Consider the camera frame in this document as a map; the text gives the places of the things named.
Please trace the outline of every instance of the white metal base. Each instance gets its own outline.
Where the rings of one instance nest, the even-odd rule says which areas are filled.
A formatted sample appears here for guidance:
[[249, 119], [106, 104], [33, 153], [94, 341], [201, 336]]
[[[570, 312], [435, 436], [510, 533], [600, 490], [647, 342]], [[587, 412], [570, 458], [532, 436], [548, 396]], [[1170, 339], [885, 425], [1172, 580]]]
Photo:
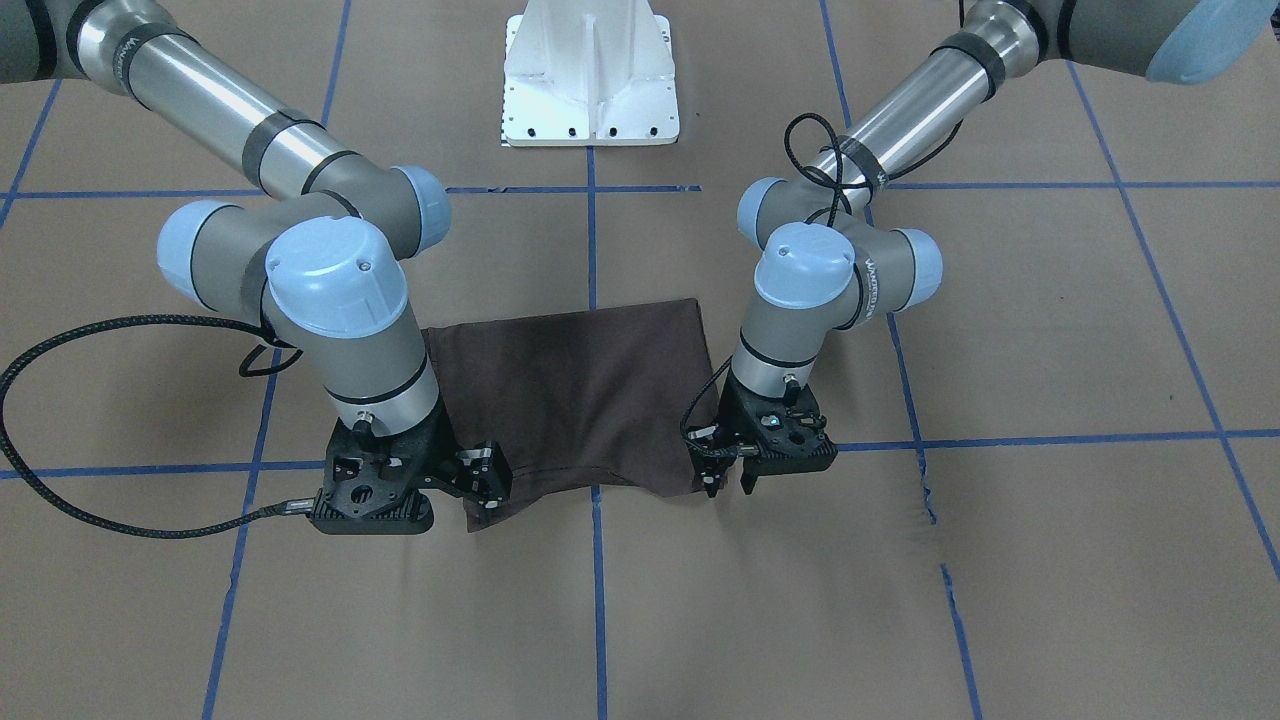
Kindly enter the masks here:
[[[534, 23], [526, 23], [539, 1], [544, 0], [531, 0], [529, 12], [507, 20], [503, 143], [536, 147], [675, 142], [680, 137], [680, 111], [671, 22], [652, 14], [645, 0], [605, 0], [600, 5], [608, 9], [598, 14], [571, 17], [563, 6], [539, 8]], [[581, 10], [584, 0], [576, 1]], [[627, 6], [626, 15], [618, 14], [621, 5]], [[561, 24], [535, 24], [544, 22]], [[520, 35], [522, 28], [527, 35]]]

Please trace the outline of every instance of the silver metal tube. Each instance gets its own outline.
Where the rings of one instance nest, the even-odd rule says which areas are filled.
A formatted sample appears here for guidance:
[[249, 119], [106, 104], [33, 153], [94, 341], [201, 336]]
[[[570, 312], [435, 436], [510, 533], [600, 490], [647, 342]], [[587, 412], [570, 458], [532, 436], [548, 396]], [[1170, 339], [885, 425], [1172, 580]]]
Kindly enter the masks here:
[[[146, 32], [156, 26], [166, 26], [173, 33]], [[86, 18], [77, 45], [84, 73], [93, 82], [113, 92], [132, 92], [138, 102], [261, 184], [273, 197], [301, 195], [316, 167], [347, 150], [314, 123], [294, 124], [292, 119], [276, 123], [282, 111], [300, 117], [180, 35], [173, 17], [152, 0], [102, 4]], [[257, 136], [256, 128], [261, 128]]]
[[284, 108], [248, 78], [186, 37], [143, 45], [129, 73], [140, 102], [234, 168], [259, 123]]
[[[1012, 5], [1000, 0], [982, 0], [965, 19], [965, 32], [987, 41], [1005, 61], [1007, 77], [1020, 77], [1036, 67], [1039, 45], [1030, 23]], [[968, 54], [943, 47], [929, 55], [879, 105], [845, 132], [870, 150], [893, 174], [906, 168], [941, 141], [988, 95], [987, 72]], [[842, 143], [850, 150], [851, 143]], [[836, 177], [837, 163], [845, 163], [844, 182], [860, 184], [867, 181], [861, 170], [845, 155], [826, 150], [810, 165]], [[870, 201], [868, 188], [845, 192], [854, 208]]]

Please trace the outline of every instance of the light blue joint cap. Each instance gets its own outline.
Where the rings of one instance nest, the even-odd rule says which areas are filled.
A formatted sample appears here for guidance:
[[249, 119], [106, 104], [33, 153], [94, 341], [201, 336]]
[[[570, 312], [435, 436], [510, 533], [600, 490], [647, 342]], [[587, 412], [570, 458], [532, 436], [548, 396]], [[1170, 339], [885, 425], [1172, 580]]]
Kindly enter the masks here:
[[314, 218], [266, 251], [271, 297], [298, 327], [324, 337], [369, 337], [408, 306], [408, 282], [376, 227], [360, 218]]
[[1201, 0], [1156, 51], [1147, 79], [1178, 85], [1213, 79], [1253, 45], [1275, 9], [1275, 0]]
[[449, 208], [449, 196], [444, 192], [444, 184], [435, 179], [435, 176], [415, 165], [396, 165], [393, 169], [404, 173], [413, 193], [417, 195], [417, 211], [422, 228], [417, 240], [417, 258], [424, 250], [433, 245], [439, 245], [453, 225], [453, 210]]
[[908, 297], [906, 305], [897, 310], [901, 313], [933, 297], [933, 293], [938, 291], [942, 284], [942, 251], [924, 231], [897, 228], [893, 232], [900, 232], [906, 237], [906, 242], [911, 246], [911, 254], [915, 255], [915, 279], [911, 284], [911, 297]]
[[854, 246], [827, 225], [787, 223], [773, 231], [755, 265], [755, 291], [787, 310], [819, 307], [854, 279]]
[[169, 215], [164, 227], [160, 228], [160, 240], [156, 241], [156, 265], [164, 273], [164, 279], [178, 292], [195, 300], [201, 306], [212, 310], [196, 293], [196, 282], [192, 278], [191, 255], [196, 250], [196, 236], [200, 228], [205, 227], [205, 220], [223, 208], [236, 208], [230, 202], [218, 200], [197, 200], [178, 209]]
[[742, 199], [737, 201], [737, 232], [745, 234], [746, 240], [750, 240], [756, 249], [762, 247], [760, 238], [756, 237], [755, 232], [755, 223], [760, 218], [760, 205], [769, 188], [780, 182], [782, 178], [758, 179], [746, 188]]

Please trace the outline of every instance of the black band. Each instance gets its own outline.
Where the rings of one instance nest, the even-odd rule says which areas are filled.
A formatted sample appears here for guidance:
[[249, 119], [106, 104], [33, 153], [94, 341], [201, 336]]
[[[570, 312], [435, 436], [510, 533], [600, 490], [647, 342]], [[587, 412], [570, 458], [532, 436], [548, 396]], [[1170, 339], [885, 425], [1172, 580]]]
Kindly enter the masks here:
[[266, 155], [268, 146], [275, 136], [292, 128], [293, 126], [316, 126], [320, 123], [307, 118], [301, 110], [276, 110], [268, 115], [257, 127], [248, 133], [244, 141], [244, 150], [241, 152], [241, 170], [251, 183], [262, 187], [262, 156]]
[[[867, 191], [872, 197], [876, 197], [881, 188], [888, 184], [888, 173], [884, 172], [884, 165], [881, 165], [879, 158], [859, 142], [856, 137], [849, 135], [840, 136], [840, 147], [836, 149], [836, 152], [849, 158], [858, 167], [858, 172], [861, 173], [863, 179], [867, 182]], [[838, 156], [836, 160], [844, 163]]]
[[[146, 23], [141, 24], [129, 32], [124, 33], [120, 42], [115, 46], [115, 59], [111, 61], [111, 72], [115, 73], [115, 82], [120, 83], [120, 88], [129, 95], [129, 97], [138, 100], [138, 96], [133, 94], [133, 87], [129, 85], [129, 68], [133, 65], [133, 58], [138, 55], [138, 50], [152, 40], [164, 35], [177, 35], [192, 40], [189, 35], [182, 32], [182, 29], [168, 24], [168, 23]], [[146, 104], [138, 100], [138, 105], [146, 108]]]
[[1074, 60], [1071, 56], [1071, 15], [1075, 14], [1075, 0], [1062, 0], [1062, 9], [1057, 13], [1057, 54], [1064, 60]]
[[1037, 63], [1043, 63], [1048, 56], [1048, 27], [1044, 24], [1044, 18], [1036, 10], [1036, 6], [1027, 0], [1004, 0], [1006, 5], [1012, 5], [1015, 10], [1027, 18], [1027, 23], [1032, 26], [1036, 31], [1036, 42], [1039, 44], [1039, 58], [1036, 59]]
[[338, 201], [338, 205], [342, 205], [342, 209], [346, 210], [347, 214], [351, 215], [352, 218], [364, 217], [360, 214], [360, 210], [357, 210], [356, 206], [351, 204], [351, 200], [347, 200], [346, 197], [338, 195], [332, 190], [317, 190], [316, 195], [328, 195], [329, 197], [333, 197], [334, 200]]
[[942, 45], [938, 45], [934, 53], [947, 47], [959, 50], [973, 58], [987, 72], [987, 97], [982, 100], [983, 102], [991, 100], [996, 95], [996, 91], [1000, 90], [1000, 86], [1005, 85], [1005, 59], [986, 40], [972, 32], [957, 32], [943, 40]]
[[311, 174], [307, 176], [307, 182], [302, 183], [302, 192], [300, 192], [298, 195], [306, 195], [311, 192], [311, 186], [315, 184], [316, 178], [320, 177], [320, 173], [325, 172], [325, 168], [332, 165], [334, 160], [339, 158], [346, 158], [347, 155], [360, 155], [360, 152], [356, 152], [355, 150], [339, 150], [333, 155], [329, 155], [324, 160], [320, 160], [320, 164], [312, 168]]
[[79, 31], [84, 27], [84, 19], [106, 0], [84, 0], [76, 6], [72, 19], [67, 23], [67, 55], [70, 56], [76, 69], [84, 74], [84, 67], [79, 63]]
[[324, 389], [325, 389], [325, 392], [329, 393], [329, 397], [337, 400], [338, 402], [346, 402], [347, 405], [376, 405], [379, 402], [385, 402], [385, 401], [396, 397], [397, 395], [401, 395], [406, 389], [413, 387], [413, 383], [416, 383], [417, 379], [422, 377], [422, 373], [426, 372], [426, 365], [430, 361], [431, 361], [430, 357], [428, 357], [426, 355], [424, 355], [422, 356], [422, 364], [419, 365], [417, 372], [413, 373], [413, 377], [410, 378], [408, 382], [406, 382], [404, 384], [399, 386], [398, 388], [396, 388], [396, 389], [393, 389], [390, 392], [384, 392], [384, 393], [381, 393], [381, 395], [379, 395], [376, 397], [344, 397], [342, 395], [338, 395], [338, 393], [333, 392], [329, 388], [324, 388]]
[[787, 368], [787, 369], [804, 368], [805, 365], [809, 365], [818, 359], [818, 356], [814, 355], [813, 357], [805, 360], [804, 363], [788, 363], [786, 360], [774, 360], [773, 357], [769, 357], [768, 355], [751, 347], [751, 343], [746, 342], [746, 338], [742, 337], [742, 333], [739, 333], [737, 338], [742, 341], [742, 347], [745, 347], [746, 351], [751, 354], [751, 357], [755, 357], [760, 363], [767, 363], [769, 365], [773, 365], [774, 368]]
[[54, 20], [49, 18], [49, 8], [44, 0], [27, 0], [27, 14], [36, 28], [36, 42], [40, 46], [40, 64], [31, 79], [49, 79], [58, 67], [58, 36], [54, 35]]

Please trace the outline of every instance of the floor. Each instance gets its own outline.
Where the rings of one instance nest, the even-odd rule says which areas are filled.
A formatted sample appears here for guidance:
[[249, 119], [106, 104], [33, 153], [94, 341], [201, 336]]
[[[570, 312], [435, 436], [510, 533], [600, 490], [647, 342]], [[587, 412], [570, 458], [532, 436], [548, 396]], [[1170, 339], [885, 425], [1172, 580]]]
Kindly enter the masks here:
[[[713, 359], [758, 258], [735, 205], [788, 172], [787, 120], [868, 110], [955, 23], [948, 0], [654, 0], [680, 142], [513, 150], [522, 5], [166, 3], [353, 147], [451, 187], [451, 237], [407, 266], [424, 323], [698, 297]], [[938, 238], [947, 277], [829, 338], [813, 387], [846, 445], [820, 475], [564, 493], [477, 534], [442, 500], [420, 537], [271, 519], [157, 542], [5, 468], [0, 716], [1280, 717], [1280, 45], [1261, 31], [1196, 88], [1048, 63], [877, 200], [877, 224]], [[154, 265], [164, 219], [269, 202], [86, 82], [0, 88], [0, 126], [5, 359], [193, 311]], [[32, 366], [8, 423], [114, 519], [308, 496], [332, 411], [305, 366], [238, 379], [244, 350], [83, 341]]]

